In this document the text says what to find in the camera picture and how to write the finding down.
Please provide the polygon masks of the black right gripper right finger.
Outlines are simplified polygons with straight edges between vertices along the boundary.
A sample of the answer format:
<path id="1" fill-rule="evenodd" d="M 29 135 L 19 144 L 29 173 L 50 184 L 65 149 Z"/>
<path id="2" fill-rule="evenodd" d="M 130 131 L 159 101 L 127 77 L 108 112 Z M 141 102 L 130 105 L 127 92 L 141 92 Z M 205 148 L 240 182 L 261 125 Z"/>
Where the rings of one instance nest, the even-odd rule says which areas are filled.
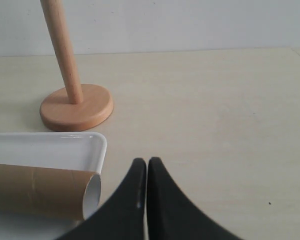
<path id="1" fill-rule="evenodd" d="M 159 157 L 148 162 L 147 226 L 150 240 L 240 239 L 193 204 Z"/>

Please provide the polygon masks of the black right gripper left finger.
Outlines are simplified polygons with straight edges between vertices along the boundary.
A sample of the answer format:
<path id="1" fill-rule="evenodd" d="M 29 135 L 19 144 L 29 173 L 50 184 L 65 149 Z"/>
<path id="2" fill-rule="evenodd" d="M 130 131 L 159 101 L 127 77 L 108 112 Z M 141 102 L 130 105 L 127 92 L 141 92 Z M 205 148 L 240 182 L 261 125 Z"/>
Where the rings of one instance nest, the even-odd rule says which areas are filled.
<path id="1" fill-rule="evenodd" d="M 114 193 L 60 240 L 143 240 L 147 166 L 136 158 Z"/>

